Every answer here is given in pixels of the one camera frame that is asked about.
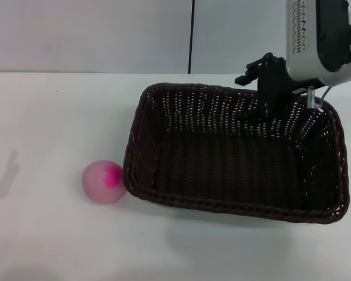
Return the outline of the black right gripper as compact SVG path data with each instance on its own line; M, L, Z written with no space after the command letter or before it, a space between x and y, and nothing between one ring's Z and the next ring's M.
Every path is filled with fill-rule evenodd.
M235 84L248 85L257 80L256 112L235 115L235 121L243 124L262 124L270 116L279 116L293 98L296 82L287 73L285 59L267 53L264 57L249 63L246 72L235 78Z

